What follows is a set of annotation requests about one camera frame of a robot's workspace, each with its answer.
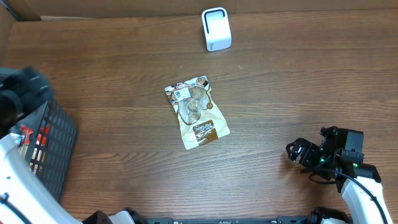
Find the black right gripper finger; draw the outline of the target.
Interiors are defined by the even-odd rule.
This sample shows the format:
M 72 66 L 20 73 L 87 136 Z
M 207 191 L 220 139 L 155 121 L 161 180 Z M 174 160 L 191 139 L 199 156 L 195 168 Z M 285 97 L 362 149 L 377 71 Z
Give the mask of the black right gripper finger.
M 297 157 L 299 156 L 299 144 L 298 143 L 290 143 L 286 145 L 286 151 L 288 154 L 288 158 L 291 161 L 296 161 Z
M 311 146 L 311 142 L 304 139 L 304 138 L 298 138 L 294 141 L 294 146 L 293 149 L 308 149 Z

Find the beige brown snack pouch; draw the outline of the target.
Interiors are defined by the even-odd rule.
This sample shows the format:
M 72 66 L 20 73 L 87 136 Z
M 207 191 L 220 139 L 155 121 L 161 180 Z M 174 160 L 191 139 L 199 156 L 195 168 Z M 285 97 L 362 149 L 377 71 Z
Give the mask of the beige brown snack pouch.
M 211 85 L 206 76 L 169 85 L 164 90 L 177 114 L 186 150 L 230 133 L 222 112 L 211 98 Z

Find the orange spaghetti pasta pack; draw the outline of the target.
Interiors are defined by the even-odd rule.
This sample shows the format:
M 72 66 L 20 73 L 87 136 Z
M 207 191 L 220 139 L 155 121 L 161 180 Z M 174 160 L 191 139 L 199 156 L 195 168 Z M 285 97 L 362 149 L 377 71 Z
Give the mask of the orange spaghetti pasta pack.
M 22 142 L 19 148 L 21 157 L 29 163 L 29 169 L 37 177 L 44 173 L 44 164 L 48 156 L 48 138 L 50 126 L 42 124 L 37 135 L 25 125 L 21 125 Z

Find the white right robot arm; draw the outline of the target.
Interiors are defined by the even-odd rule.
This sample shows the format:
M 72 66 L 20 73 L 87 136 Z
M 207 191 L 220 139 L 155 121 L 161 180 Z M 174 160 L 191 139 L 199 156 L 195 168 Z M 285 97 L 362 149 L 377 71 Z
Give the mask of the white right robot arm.
M 304 168 L 309 178 L 319 176 L 318 184 L 335 184 L 347 204 L 353 223 L 392 223 L 376 167 L 365 164 L 363 135 L 325 135 L 318 146 L 304 138 L 286 145 L 288 158 Z

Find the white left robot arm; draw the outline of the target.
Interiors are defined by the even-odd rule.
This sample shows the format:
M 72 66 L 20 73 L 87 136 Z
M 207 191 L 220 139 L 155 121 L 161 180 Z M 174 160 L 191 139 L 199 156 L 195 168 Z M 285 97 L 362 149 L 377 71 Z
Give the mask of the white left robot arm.
M 45 76 L 1 69 L 2 223 L 77 223 L 59 204 L 77 138 Z

